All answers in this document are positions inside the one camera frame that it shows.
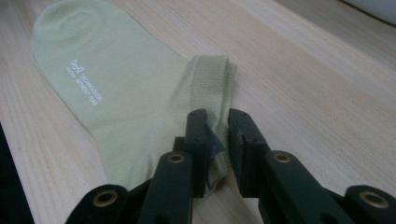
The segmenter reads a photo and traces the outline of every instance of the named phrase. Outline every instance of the sock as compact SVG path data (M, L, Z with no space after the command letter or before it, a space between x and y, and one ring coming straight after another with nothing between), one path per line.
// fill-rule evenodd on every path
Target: sock
M95 139L111 184L132 189L153 176L184 136L188 113L205 108L226 146L236 67L225 56L181 57L105 0L61 0L35 22L35 67ZM230 169L213 160L214 181Z

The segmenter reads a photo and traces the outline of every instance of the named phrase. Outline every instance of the sock cuff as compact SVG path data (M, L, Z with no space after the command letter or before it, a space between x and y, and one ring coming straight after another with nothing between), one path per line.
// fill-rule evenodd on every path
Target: sock cuff
M205 108L208 124L225 148L228 148L228 110L231 106L233 79L236 66L229 63L226 56L195 56L191 63L193 80L191 84L191 110ZM215 157L214 165L218 174L226 175L231 169L227 152Z

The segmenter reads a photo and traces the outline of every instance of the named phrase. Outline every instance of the light wood surface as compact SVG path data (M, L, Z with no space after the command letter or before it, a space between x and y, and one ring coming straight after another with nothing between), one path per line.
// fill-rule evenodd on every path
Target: light wood surface
M29 42L51 0L0 1L0 120L36 223L64 223L106 183L97 147L36 71ZM335 0L116 0L191 58L238 65L233 107L272 149L293 153L324 187L396 196L396 28ZM230 174L193 223L261 223Z

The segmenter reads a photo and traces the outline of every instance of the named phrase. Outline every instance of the black plastic part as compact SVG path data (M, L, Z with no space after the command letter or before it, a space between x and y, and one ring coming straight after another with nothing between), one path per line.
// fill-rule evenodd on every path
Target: black plastic part
M135 224L139 219L143 202L149 191L151 179L132 189L128 193L128 201L122 208L118 223Z
M249 114L230 109L228 123L230 158L236 182L245 198L258 198L261 193L261 163L271 151Z
M0 223L34 223L0 124Z
M272 151L265 164L267 183L288 223L354 223L293 155Z
M184 151L184 137L176 137L173 151Z
M326 189L326 190L330 194L330 196L332 196L332 198L338 203L338 205L340 205L340 206L343 205L343 203L344 203L344 197L343 196L341 196L341 195L339 195L337 193L334 193L334 192L332 192L329 189Z
M189 153L192 162L193 197L202 198L209 173L210 142L206 130L207 113L204 109L194 110L187 116L184 150Z
M262 193L259 198L259 211L260 215L262 215L262 221L265 224L287 223L286 216L276 200L275 195L265 183L262 184Z
M91 190L73 210L67 224L116 224L127 203L128 191L116 185Z
M151 180L139 224L191 223L192 159L185 152L163 154Z
M396 199L380 189L348 188L344 208L359 224L396 224Z

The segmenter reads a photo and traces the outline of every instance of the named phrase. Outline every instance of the wooden table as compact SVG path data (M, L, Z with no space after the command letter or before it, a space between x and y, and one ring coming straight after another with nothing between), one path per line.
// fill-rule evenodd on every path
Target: wooden table
M0 3L0 120L36 223L63 223L106 183L97 147L35 69L30 36L52 0ZM396 28L335 0L116 0L171 49L238 65L233 107L324 187L396 196ZM261 223L232 174L193 223Z

